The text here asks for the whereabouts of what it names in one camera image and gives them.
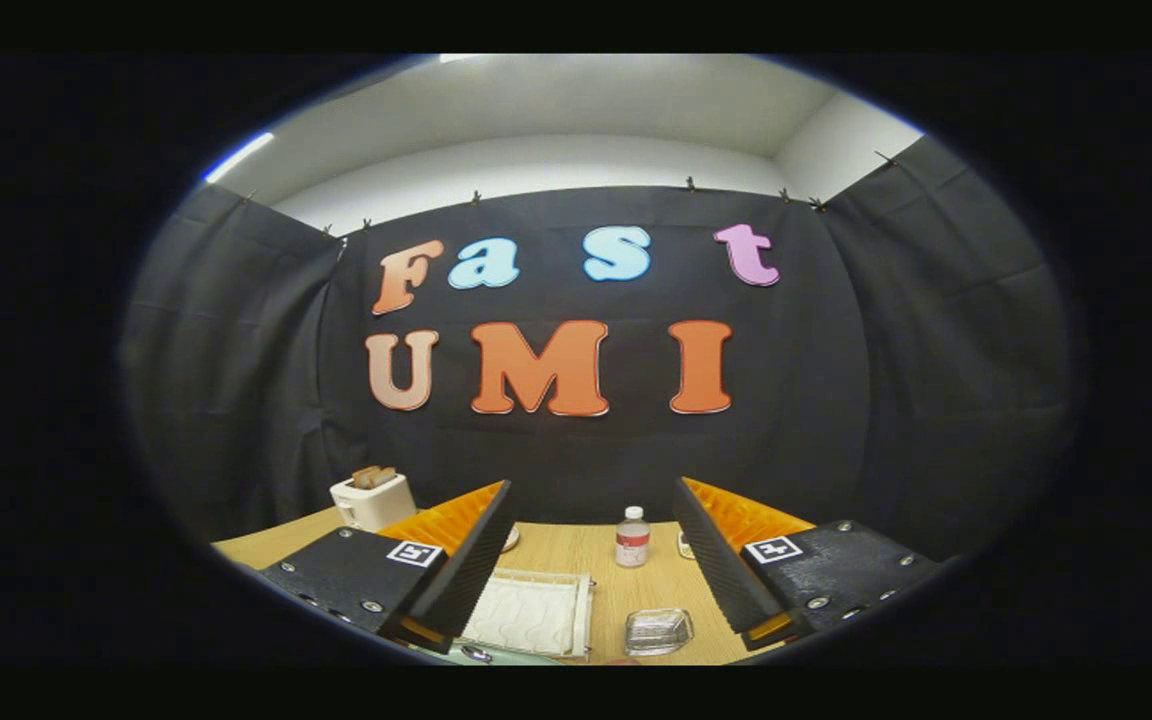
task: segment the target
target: table surface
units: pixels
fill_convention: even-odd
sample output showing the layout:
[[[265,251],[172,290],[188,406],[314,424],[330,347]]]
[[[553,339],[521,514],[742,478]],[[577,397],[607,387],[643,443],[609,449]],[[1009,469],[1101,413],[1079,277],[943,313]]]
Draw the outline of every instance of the table surface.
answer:
[[[328,507],[259,533],[214,543],[214,547],[234,562],[262,570],[342,525],[340,511]],[[517,523],[517,528],[518,544],[500,555],[497,568],[589,573],[598,583],[590,623],[591,665],[626,657],[626,619],[631,612],[664,607],[689,612],[695,637],[668,655],[635,657],[643,665],[723,665],[780,647],[745,651],[714,602],[699,566],[679,555],[679,523],[652,523],[647,562],[639,568],[616,564],[616,525]]]

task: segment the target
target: white wall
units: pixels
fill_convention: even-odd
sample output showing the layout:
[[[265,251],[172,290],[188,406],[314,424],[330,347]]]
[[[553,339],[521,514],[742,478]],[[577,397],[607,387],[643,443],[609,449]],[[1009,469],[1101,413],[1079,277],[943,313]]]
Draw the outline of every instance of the white wall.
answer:
[[[274,210],[332,234],[425,210],[573,187],[675,185],[779,196],[791,183],[776,164],[684,142],[617,136],[532,136],[468,142],[369,165],[308,188]]]
[[[838,92],[776,154],[776,167],[801,197],[828,200],[914,144],[923,132],[886,111]]]

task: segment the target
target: water bottle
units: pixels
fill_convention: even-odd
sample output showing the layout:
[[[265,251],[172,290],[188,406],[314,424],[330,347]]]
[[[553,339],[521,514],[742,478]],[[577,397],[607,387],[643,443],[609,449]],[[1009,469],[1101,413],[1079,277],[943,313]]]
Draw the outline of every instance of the water bottle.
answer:
[[[643,509],[637,505],[626,507],[626,520],[616,526],[616,564],[637,568],[649,560],[649,538],[652,525],[644,523]]]

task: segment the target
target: black fabric backdrop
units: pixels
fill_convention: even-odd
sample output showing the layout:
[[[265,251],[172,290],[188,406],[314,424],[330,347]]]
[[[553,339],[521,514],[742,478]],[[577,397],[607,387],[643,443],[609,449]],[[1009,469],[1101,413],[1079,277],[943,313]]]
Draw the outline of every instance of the black fabric backdrop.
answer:
[[[818,213],[804,202],[676,188],[485,199],[340,243],[206,187],[152,247],[129,311],[129,406],[157,477],[207,539],[329,505],[366,464],[397,467],[433,505],[515,482],[522,518],[668,518],[687,473],[806,520],[849,516],[933,558],[967,550],[1041,488],[1070,429],[1068,323],[1029,233],[982,179],[924,138]],[[741,282],[718,229],[772,240],[771,287]],[[652,237],[650,270],[594,282],[581,241],[602,225]],[[517,243],[506,287],[456,290],[456,252]],[[441,240],[406,309],[374,318],[385,255]],[[539,354],[563,320],[608,325],[599,418],[541,406],[479,415],[480,323]],[[676,415],[680,320],[727,323],[730,409]],[[433,392],[374,401],[364,341],[434,329]],[[394,384],[410,381],[399,342]]]

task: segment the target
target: ceiling light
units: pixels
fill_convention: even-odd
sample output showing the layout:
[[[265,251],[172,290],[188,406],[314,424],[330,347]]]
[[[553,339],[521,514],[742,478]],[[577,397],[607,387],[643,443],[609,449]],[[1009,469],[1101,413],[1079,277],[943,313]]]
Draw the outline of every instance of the ceiling light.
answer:
[[[265,146],[266,142],[273,139],[274,139],[273,132],[265,132],[265,135],[257,137],[256,141],[248,142],[242,150],[240,150],[238,152],[234,152],[233,156],[229,156],[228,160],[221,162],[220,167],[215,168],[214,170],[211,170],[211,173],[207,174],[207,182],[217,182],[221,176],[223,176],[225,173],[228,173],[229,170],[234,169],[234,165],[242,162],[244,158],[252,154],[252,152],[260,150],[262,147]]]

